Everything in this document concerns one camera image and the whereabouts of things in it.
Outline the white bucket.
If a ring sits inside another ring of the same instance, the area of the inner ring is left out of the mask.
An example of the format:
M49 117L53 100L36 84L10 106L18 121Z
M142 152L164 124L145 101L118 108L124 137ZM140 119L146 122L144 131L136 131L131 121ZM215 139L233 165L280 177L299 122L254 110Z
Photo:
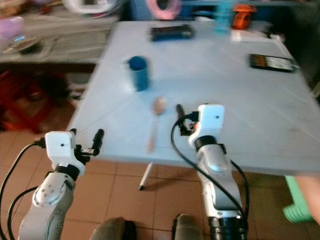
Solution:
M69 90L68 100L74 105L82 100L83 94L89 85L91 73L69 72L65 74L67 89Z

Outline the blue cup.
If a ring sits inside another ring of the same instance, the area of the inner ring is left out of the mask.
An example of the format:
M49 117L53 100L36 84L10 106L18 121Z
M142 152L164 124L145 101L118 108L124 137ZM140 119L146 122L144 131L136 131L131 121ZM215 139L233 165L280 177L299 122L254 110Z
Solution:
M126 65L130 71L135 91L142 92L147 90L151 85L147 59L141 55L135 55L126 62Z

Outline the white table leg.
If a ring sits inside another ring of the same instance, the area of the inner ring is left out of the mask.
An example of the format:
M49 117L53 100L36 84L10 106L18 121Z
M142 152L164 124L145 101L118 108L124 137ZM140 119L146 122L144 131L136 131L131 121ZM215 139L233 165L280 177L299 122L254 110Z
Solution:
M139 191L143 191L144 189L146 189L147 181L149 179L150 173L153 170L153 166L154 166L153 163L148 163L146 165L146 169L145 169L144 174L142 175L141 181L140 181L140 183L138 185L138 190Z

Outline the red plastic stool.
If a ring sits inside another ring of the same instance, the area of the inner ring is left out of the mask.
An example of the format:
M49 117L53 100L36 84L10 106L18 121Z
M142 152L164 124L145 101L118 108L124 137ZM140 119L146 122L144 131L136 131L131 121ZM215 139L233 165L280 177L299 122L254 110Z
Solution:
M38 82L26 74L3 71L0 74L0 107L2 127L8 131L30 130L39 134L45 110L32 112L33 94L41 94Z

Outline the black flat device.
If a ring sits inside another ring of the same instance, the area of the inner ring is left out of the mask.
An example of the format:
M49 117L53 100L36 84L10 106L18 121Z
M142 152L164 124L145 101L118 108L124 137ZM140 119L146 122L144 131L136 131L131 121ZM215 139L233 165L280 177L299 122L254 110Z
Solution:
M150 40L153 42L192 39L194 35L195 31L187 23L174 26L152 27L150 29Z

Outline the robot left leg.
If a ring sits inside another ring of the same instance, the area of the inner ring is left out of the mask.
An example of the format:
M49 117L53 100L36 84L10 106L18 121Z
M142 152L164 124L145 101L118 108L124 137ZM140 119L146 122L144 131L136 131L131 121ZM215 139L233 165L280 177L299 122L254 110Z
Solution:
M89 240L137 240L137 227L134 221L112 217L96 227Z

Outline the robot leg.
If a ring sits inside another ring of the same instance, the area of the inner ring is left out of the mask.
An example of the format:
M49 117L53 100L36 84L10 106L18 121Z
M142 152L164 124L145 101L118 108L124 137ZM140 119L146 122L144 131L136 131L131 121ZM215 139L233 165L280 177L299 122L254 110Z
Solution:
M96 227L89 240L137 240L137 227L134 221L112 217Z
M173 221L171 240L204 240L204 237L192 215L179 214Z

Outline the grey low bench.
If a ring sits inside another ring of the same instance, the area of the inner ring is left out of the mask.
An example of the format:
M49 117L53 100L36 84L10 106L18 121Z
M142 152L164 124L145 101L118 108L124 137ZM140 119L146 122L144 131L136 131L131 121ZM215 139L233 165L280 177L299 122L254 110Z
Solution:
M23 35L35 38L39 50L20 54L8 51L4 45L0 53L2 64L96 64L120 16L71 18L26 14L23 20Z

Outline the teal bottle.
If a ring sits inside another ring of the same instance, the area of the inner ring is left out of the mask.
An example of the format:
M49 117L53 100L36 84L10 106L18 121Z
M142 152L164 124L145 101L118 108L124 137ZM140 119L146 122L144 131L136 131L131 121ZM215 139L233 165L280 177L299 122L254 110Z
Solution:
M214 12L214 31L218 35L225 35L231 31L231 17L234 0L219 0Z

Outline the black box with orange print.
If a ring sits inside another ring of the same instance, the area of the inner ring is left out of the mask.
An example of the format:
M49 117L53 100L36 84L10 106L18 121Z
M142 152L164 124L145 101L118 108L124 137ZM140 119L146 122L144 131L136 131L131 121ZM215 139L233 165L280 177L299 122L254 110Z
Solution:
M251 68L275 71L279 73L293 73L294 64L291 59L273 55L249 54L247 61Z

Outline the robot right leg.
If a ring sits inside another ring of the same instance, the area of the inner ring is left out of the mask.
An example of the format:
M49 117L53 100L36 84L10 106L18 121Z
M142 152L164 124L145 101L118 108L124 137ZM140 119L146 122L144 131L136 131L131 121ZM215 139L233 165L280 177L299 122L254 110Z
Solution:
M171 240L204 240L204 237L192 215L179 214L173 221Z

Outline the orange round object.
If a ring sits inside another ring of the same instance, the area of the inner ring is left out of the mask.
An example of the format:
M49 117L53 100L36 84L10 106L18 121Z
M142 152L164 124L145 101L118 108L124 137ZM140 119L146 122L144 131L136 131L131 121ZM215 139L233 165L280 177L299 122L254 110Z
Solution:
M250 4L236 4L233 7L234 17L231 28L233 30L246 30L257 11L256 7Z

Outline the purple plastic container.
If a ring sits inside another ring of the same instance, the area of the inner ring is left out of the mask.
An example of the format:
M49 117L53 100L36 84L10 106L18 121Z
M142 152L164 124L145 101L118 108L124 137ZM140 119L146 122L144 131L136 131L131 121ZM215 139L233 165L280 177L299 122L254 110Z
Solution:
M25 19L11 16L0 19L0 41L9 41L21 34L25 27Z

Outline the white round object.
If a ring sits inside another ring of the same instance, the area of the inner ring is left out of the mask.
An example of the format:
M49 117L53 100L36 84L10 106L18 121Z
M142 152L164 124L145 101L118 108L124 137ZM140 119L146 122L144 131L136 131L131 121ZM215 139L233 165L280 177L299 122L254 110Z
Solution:
M62 0L64 7L76 14L104 14L121 3L122 0Z

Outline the green plastic stool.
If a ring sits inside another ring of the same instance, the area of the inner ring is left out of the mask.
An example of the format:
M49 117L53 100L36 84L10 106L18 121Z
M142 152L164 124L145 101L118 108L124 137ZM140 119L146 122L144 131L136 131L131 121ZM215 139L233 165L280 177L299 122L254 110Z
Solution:
M306 223L314 221L306 199L302 194L294 176L285 176L286 184L291 194L293 204L283 208L283 214L291 223Z

